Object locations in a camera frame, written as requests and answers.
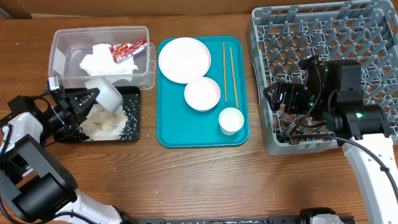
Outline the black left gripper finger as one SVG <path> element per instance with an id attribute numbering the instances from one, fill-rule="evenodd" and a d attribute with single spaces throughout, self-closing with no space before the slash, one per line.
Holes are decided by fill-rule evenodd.
<path id="1" fill-rule="evenodd" d="M 66 92 L 66 96 L 70 100 L 70 105 L 76 115 L 88 115 L 99 94 L 100 90 L 98 88 L 77 89 Z"/>
<path id="2" fill-rule="evenodd" d="M 54 135 L 53 139 L 56 142 L 83 142 L 89 137 L 83 133 L 83 130 L 78 126 L 67 126 L 59 129 Z"/>

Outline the grey small bowl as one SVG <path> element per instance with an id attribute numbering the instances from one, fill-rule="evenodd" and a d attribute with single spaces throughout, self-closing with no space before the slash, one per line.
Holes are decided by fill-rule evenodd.
<path id="1" fill-rule="evenodd" d="M 85 87 L 99 89 L 96 101 L 110 113 L 115 113 L 123 102 L 120 92 L 104 77 L 96 77 L 85 82 Z"/>

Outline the white napkin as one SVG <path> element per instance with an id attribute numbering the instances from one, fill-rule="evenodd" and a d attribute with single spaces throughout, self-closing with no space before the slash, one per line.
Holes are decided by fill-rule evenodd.
<path id="1" fill-rule="evenodd" d="M 80 63 L 80 68 L 89 76 L 99 75 L 130 75 L 138 67 L 133 58 L 121 63 L 113 61 L 109 44 L 97 44 L 93 46 L 93 53 L 86 55 Z"/>

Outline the white cup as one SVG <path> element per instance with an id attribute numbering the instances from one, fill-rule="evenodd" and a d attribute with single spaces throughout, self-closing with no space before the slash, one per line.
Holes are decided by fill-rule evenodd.
<path id="1" fill-rule="evenodd" d="M 227 136 L 234 135 L 244 124 L 244 116 L 237 108 L 225 108 L 219 115 L 221 132 Z"/>

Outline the wooden chopstick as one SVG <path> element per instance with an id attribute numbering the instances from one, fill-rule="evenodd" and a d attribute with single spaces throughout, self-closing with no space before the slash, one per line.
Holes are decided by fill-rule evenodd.
<path id="1" fill-rule="evenodd" d="M 237 86 L 236 86 L 236 76 L 235 76 L 232 47 L 229 48 L 229 51 L 230 51 L 230 59 L 231 59 L 231 71 L 232 71 L 232 77 L 233 77 L 234 99 L 235 99 L 236 109 L 239 109 L 239 101 L 238 101 L 238 93 L 237 93 Z"/>
<path id="2" fill-rule="evenodd" d="M 227 82 L 226 82 L 226 46 L 225 42 L 222 43 L 222 50 L 223 50 L 223 85 L 224 85 L 224 102 L 228 102 L 228 95 L 227 95 Z"/>

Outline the red snack wrapper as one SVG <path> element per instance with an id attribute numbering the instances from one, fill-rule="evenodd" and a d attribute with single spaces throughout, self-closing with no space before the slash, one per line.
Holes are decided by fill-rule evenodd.
<path id="1" fill-rule="evenodd" d="M 133 56 L 142 52 L 147 46 L 147 39 L 142 39 L 136 43 L 121 43 L 111 45 L 109 50 L 111 52 L 113 61 L 115 63 L 121 63 Z"/>

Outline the pink bowl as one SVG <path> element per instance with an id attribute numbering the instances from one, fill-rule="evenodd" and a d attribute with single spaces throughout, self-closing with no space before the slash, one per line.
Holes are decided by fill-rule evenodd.
<path id="1" fill-rule="evenodd" d="M 184 98 L 188 106 L 194 110 L 209 111 L 218 104 L 221 90 L 217 82 L 211 78 L 199 77 L 186 85 Z"/>

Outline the pink round plate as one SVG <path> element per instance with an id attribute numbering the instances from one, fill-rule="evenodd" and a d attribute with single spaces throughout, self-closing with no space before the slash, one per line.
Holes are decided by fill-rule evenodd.
<path id="1" fill-rule="evenodd" d="M 164 45 L 159 54 L 161 73 L 170 81 L 187 84 L 204 77 L 211 66 L 207 46 L 194 38 L 176 38 Z"/>

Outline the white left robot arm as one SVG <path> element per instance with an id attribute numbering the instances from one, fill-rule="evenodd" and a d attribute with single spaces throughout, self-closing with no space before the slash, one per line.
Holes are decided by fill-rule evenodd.
<path id="1" fill-rule="evenodd" d="M 15 97 L 1 119 L 1 212 L 11 223 L 137 223 L 128 213 L 78 190 L 72 174 L 46 149 L 48 138 L 82 123 L 99 89 Z"/>

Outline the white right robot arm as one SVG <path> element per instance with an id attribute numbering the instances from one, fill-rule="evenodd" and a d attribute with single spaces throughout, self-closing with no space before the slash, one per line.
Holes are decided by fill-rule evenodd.
<path id="1" fill-rule="evenodd" d="M 356 60 L 299 61 L 306 71 L 302 84 L 277 82 L 263 95 L 270 110 L 311 116 L 328 134 L 282 134 L 290 140 L 336 141 L 349 160 L 370 223 L 397 223 L 397 165 L 391 128 L 379 105 L 366 105 L 361 88 L 362 67 Z"/>

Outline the grey dishwasher rack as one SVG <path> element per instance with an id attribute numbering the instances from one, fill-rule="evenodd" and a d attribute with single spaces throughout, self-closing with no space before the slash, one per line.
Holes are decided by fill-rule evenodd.
<path id="1" fill-rule="evenodd" d="M 296 133 L 328 134 L 311 116 L 272 111 L 263 95 L 277 82 L 302 84 L 306 71 L 299 61 L 356 60 L 362 67 L 366 105 L 379 105 L 397 141 L 397 13 L 390 1 L 345 1 L 257 7 L 251 13 L 247 40 L 259 94 L 259 116 L 265 150 L 273 156 L 321 152 L 326 142 L 283 138 Z"/>

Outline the clear plastic bin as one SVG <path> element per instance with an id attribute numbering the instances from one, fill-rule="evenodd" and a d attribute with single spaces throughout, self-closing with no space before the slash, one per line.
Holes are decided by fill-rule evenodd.
<path id="1" fill-rule="evenodd" d="M 113 60 L 110 47 L 141 40 L 139 53 L 122 62 Z M 53 37 L 48 76 L 58 77 L 65 88 L 84 88 L 87 81 L 104 77 L 114 86 L 150 90 L 155 85 L 155 45 L 145 26 L 61 29 Z"/>

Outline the teal serving tray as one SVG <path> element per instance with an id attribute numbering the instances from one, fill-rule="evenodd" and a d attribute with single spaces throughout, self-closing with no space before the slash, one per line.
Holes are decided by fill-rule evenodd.
<path id="1" fill-rule="evenodd" d="M 211 66 L 206 76 L 213 79 L 221 89 L 223 85 L 223 50 L 226 46 L 226 82 L 228 102 L 224 93 L 220 102 L 211 110 L 199 112 L 188 106 L 184 99 L 185 85 L 166 78 L 158 69 L 157 78 L 157 138 L 166 147 L 215 147 L 238 146 L 249 137 L 248 99 L 244 71 L 243 50 L 240 41 L 233 36 L 197 37 L 211 54 Z M 221 132 L 219 114 L 235 106 L 233 77 L 229 48 L 232 47 L 239 110 L 243 113 L 243 127 L 234 135 Z"/>

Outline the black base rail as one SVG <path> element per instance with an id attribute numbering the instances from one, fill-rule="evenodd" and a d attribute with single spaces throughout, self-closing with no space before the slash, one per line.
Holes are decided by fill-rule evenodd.
<path id="1" fill-rule="evenodd" d="M 230 219 L 191 219 L 165 220 L 163 218 L 138 219 L 139 224 L 311 224 L 343 223 L 355 224 L 352 216 L 338 216 L 328 207 L 301 209 L 298 215 L 274 215 L 267 218 L 230 218 Z"/>

